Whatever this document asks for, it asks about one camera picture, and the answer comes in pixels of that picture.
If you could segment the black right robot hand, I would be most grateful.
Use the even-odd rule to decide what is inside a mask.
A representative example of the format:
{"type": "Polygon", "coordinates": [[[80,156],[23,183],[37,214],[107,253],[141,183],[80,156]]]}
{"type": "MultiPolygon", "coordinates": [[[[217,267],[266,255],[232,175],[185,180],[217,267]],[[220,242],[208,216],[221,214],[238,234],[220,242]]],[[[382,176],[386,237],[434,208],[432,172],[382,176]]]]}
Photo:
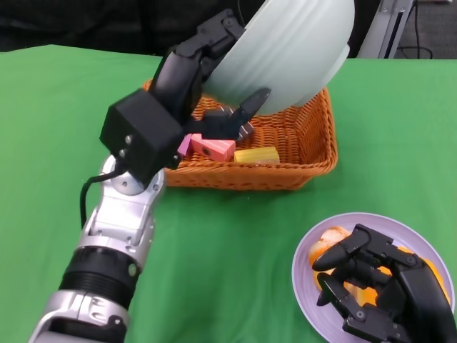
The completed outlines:
{"type": "Polygon", "coordinates": [[[357,224],[312,265],[317,305],[332,304],[343,331],[370,342],[455,342],[456,322],[429,265],[357,224]]]}

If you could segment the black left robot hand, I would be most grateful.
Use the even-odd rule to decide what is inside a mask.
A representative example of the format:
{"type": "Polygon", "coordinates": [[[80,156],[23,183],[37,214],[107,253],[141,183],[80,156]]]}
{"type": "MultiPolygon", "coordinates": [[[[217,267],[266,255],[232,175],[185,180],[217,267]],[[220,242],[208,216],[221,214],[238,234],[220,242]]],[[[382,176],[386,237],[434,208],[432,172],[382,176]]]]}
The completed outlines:
{"type": "Polygon", "coordinates": [[[236,111],[212,111],[201,120],[191,118],[204,83],[243,33],[233,11],[225,9],[199,25],[191,38],[163,58],[149,87],[149,93],[164,108],[153,119],[154,133],[162,144],[177,142],[187,134],[236,140],[240,128],[267,100],[271,90],[264,87],[245,98],[236,111]]]}

